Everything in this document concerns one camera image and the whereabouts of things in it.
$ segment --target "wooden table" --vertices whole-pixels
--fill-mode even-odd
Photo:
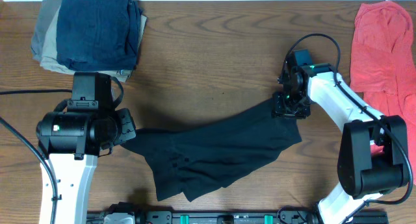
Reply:
[[[323,32],[341,46],[340,71],[349,81],[351,42],[357,1],[143,2],[149,17],[140,63],[124,84],[136,126],[188,129],[237,114],[268,99],[288,48],[301,36]],[[400,3],[416,21],[416,3]],[[29,49],[40,3],[5,3],[0,15],[0,90],[71,88],[72,76],[43,70]],[[311,38],[316,62],[335,63],[335,48]],[[68,93],[0,97],[0,116],[33,144],[35,127]],[[119,201],[143,208],[174,210],[277,210],[283,205],[312,206],[337,183],[341,133],[317,105],[298,121],[303,142],[277,161],[188,202],[183,194],[157,202],[151,169],[140,155],[116,147],[99,159],[89,210]],[[41,173],[32,153],[0,128],[0,222],[37,223]],[[398,199],[404,189],[385,199]],[[392,223],[415,223],[415,192],[399,206],[378,206]]]

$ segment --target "folded clothes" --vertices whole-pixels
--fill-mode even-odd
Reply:
[[[59,11],[56,12],[55,17],[53,18],[50,27],[48,28],[46,35],[45,35],[45,42],[43,46],[43,53],[42,58],[40,61],[40,65],[49,71],[55,71],[63,74],[73,75],[75,72],[73,70],[68,69],[66,66],[60,65],[57,62],[57,20],[58,20]],[[141,28],[140,28],[140,38],[139,44],[143,37],[144,26],[146,24],[147,17],[142,16],[140,18]],[[118,70],[118,71],[100,71],[100,73],[104,73],[107,75],[111,75],[116,77],[119,81],[125,82],[131,76],[131,70]]]
[[[34,26],[31,50],[33,59],[39,61],[42,59],[42,48],[44,46],[46,31],[49,28],[53,16],[60,7],[62,0],[43,0],[39,10],[38,20]]]
[[[74,71],[134,69],[140,15],[133,0],[62,0],[58,63]]]
[[[225,188],[301,141],[295,119],[273,118],[269,99],[218,123],[183,132],[140,129],[122,147],[146,159],[157,200],[189,201]]]

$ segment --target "pink cloth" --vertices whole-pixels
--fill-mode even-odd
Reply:
[[[411,55],[411,17],[392,1],[362,4],[355,25],[350,87],[355,92],[364,92],[364,101],[373,108],[404,119],[415,176],[416,69]]]

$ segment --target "stack of folded clothes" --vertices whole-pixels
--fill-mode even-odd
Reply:
[[[50,71],[97,71],[125,82],[137,64],[146,20],[133,0],[44,0],[33,58]]]

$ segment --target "folded navy shirt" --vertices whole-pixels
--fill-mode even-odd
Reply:
[[[272,100],[197,129],[139,129],[122,147],[146,159],[157,200],[183,192],[189,201],[225,188],[301,142],[295,119],[273,118]]]
[[[58,63],[75,71],[134,69],[140,15],[133,0],[62,0]]]

